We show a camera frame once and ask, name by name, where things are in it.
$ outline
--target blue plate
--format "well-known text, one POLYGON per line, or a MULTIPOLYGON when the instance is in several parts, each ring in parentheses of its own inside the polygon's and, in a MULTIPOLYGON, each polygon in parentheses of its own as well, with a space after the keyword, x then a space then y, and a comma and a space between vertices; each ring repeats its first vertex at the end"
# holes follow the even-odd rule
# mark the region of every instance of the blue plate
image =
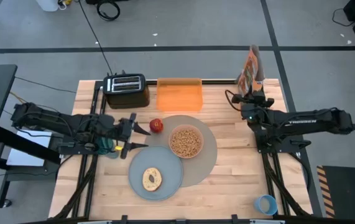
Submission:
POLYGON ((135 193, 147 200, 165 200, 172 196, 183 180, 183 166, 170 149, 163 146, 146 147, 134 156, 129 167, 129 184, 135 193), (142 175, 150 167, 159 170, 162 176, 160 187, 149 192, 142 185, 142 175))

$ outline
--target blue cup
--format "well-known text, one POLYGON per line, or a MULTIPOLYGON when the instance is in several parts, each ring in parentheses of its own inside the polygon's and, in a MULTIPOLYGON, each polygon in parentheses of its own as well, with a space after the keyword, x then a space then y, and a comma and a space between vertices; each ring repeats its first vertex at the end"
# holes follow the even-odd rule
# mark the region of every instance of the blue cup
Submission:
POLYGON ((277 202, 275 201, 275 199, 270 196, 270 195, 263 195, 263 196, 260 196, 256 199, 256 201, 254 202, 254 207, 256 208, 257 211, 265 214, 265 215, 273 215, 277 212, 278 210, 278 206, 277 206, 277 202), (266 203, 268 202, 268 204, 270 205, 269 206, 269 209, 267 211, 263 211, 261 205, 260 205, 260 201, 261 200, 265 200, 266 203))

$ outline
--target butcher block table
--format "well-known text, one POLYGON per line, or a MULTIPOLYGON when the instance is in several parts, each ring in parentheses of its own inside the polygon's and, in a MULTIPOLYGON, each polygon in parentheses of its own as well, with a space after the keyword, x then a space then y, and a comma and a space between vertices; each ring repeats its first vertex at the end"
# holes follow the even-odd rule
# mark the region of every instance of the butcher block table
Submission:
MULTIPOLYGON (((90 113, 95 80, 81 80, 76 93, 73 114, 90 113)), ((210 175, 197 185, 179 188, 175 195, 160 201, 148 201, 136 195, 129 186, 128 170, 132 158, 141 149, 132 150, 126 159, 110 159, 99 156, 96 170, 90 220, 174 220, 174 219, 231 219, 270 218, 255 210, 253 203, 261 195, 268 194, 262 157, 257 152, 254 133, 233 110, 224 95, 225 90, 237 92, 236 85, 203 85, 203 107, 199 112, 163 113, 156 108, 156 85, 150 85, 150 105, 145 108, 112 110, 106 105, 105 113, 118 120, 137 113, 136 121, 149 131, 154 118, 184 114, 206 123, 216 138, 218 155, 210 175)), ((273 110, 286 111, 278 79, 266 79, 264 91, 267 98, 274 98, 273 110)), ((97 113, 102 94, 98 97, 97 113)), ((145 136, 134 133, 132 142, 144 143, 145 136)), ((288 154, 279 154, 284 184, 304 210, 311 213, 301 165, 288 154)), ((76 189, 81 155, 73 156, 61 166, 54 190, 49 216, 56 215, 76 189)), ((283 214, 280 194, 274 185, 283 214)), ((82 193, 79 216, 83 215, 86 192, 82 193)))

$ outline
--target bowl of cereal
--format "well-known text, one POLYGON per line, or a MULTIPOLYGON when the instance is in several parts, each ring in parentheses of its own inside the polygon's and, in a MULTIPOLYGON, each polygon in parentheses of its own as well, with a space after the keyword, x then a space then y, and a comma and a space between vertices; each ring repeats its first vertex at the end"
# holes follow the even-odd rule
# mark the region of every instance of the bowl of cereal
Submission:
POLYGON ((203 148, 202 133, 192 125, 179 125, 173 129, 169 136, 169 147, 180 158, 192 158, 198 155, 203 148))

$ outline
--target white container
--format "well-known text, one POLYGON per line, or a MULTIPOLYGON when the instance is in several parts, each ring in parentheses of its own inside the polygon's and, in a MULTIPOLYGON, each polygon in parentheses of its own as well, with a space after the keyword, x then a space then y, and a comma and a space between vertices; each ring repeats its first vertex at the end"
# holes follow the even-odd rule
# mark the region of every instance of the white container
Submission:
POLYGON ((58 9, 57 0, 36 0, 39 6, 46 12, 55 12, 58 9))

